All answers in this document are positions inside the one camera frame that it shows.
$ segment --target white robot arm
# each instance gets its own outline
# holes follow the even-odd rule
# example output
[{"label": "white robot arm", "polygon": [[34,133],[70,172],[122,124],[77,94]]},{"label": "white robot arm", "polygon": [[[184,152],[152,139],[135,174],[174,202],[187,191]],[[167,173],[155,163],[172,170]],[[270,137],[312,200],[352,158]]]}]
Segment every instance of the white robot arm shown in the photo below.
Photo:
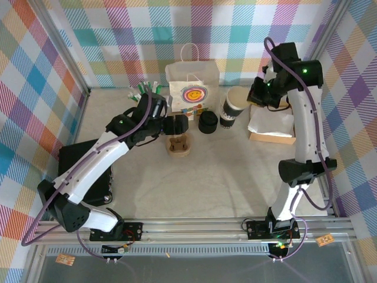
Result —
[{"label": "white robot arm", "polygon": [[[38,185],[38,193],[43,204],[59,190],[48,210],[67,232],[86,227],[112,234],[113,238],[117,239],[117,236],[123,232],[121,216],[111,209],[98,208],[83,202],[85,194],[107,168],[138,142],[148,136],[157,138],[162,132],[182,134],[188,129],[188,118],[185,115],[166,117],[165,98],[154,93],[150,95],[152,99],[148,118],[140,128],[133,130],[146,115],[148,109],[146,93],[142,95],[137,107],[111,120],[96,144],[75,165],[53,182],[43,180]],[[130,135],[124,134],[131,131],[133,133]]]},{"label": "white robot arm", "polygon": [[[280,44],[269,51],[272,61],[265,67],[264,79],[256,77],[250,89],[248,101],[258,106],[279,107],[280,99],[287,95],[295,115],[295,158],[279,163],[279,174],[283,180],[275,203],[269,209],[265,226],[270,234],[292,230],[292,214],[299,199],[314,179],[336,168],[336,160],[329,158],[323,138],[320,109],[323,74],[318,60],[301,61],[295,43]],[[285,64],[291,71],[282,67]],[[261,228],[250,223],[253,231]]]}]

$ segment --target plaid wall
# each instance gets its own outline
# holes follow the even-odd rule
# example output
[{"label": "plaid wall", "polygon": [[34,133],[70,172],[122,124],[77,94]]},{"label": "plaid wall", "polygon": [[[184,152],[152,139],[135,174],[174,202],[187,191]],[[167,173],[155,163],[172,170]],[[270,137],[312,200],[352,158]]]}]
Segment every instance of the plaid wall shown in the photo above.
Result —
[{"label": "plaid wall", "polygon": [[321,57],[323,128],[340,214],[377,282],[377,1],[353,1]]},{"label": "plaid wall", "polygon": [[84,96],[26,0],[0,0],[0,282],[19,282],[21,238],[42,207]]},{"label": "plaid wall", "polygon": [[[201,60],[216,61],[220,84],[250,85],[269,59],[266,36],[296,42],[304,56],[324,25],[318,12],[332,5],[329,0],[44,2],[93,87],[126,87],[140,80],[167,85],[165,66],[180,60],[187,42],[198,45]],[[187,59],[196,59],[194,49],[188,53]]]},{"label": "plaid wall", "polygon": [[320,22],[320,25],[318,26],[318,29],[317,29],[317,31],[316,31],[313,39],[312,39],[312,42],[310,43],[308,49],[306,50],[304,60],[309,60],[311,58],[311,56],[313,55],[314,48],[315,48],[316,44],[318,43],[318,41],[321,39],[321,37],[322,37],[322,35],[325,31],[326,24],[330,20],[330,17],[332,15],[332,13],[334,12],[335,6],[338,2],[339,2],[339,0],[331,0],[331,3],[328,6],[328,9],[327,9],[325,15],[323,16],[322,21]]}]

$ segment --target black lid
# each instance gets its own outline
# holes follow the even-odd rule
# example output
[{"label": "black lid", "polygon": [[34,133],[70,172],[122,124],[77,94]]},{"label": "black lid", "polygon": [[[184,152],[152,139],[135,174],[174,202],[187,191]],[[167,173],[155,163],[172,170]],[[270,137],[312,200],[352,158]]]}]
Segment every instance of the black lid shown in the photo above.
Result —
[{"label": "black lid", "polygon": [[212,134],[216,131],[219,119],[212,111],[204,111],[199,117],[199,130],[204,134]]}]

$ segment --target white paper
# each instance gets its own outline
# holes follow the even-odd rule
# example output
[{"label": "white paper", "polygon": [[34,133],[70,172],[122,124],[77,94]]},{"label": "white paper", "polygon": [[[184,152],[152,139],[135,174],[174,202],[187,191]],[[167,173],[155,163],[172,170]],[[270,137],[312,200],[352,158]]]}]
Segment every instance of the white paper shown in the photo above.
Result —
[{"label": "white paper", "polygon": [[278,137],[292,137],[293,114],[291,109],[271,112],[261,107],[251,107],[248,129],[252,133]]}]

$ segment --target coffee cup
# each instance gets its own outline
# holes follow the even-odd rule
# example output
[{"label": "coffee cup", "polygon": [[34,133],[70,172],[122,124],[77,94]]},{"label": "coffee cup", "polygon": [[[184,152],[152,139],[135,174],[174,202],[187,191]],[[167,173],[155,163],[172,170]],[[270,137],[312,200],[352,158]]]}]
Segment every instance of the coffee cup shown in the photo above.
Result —
[{"label": "coffee cup", "polygon": [[231,87],[226,94],[224,103],[220,106],[220,125],[222,128],[230,129],[239,114],[249,106],[247,87]]}]

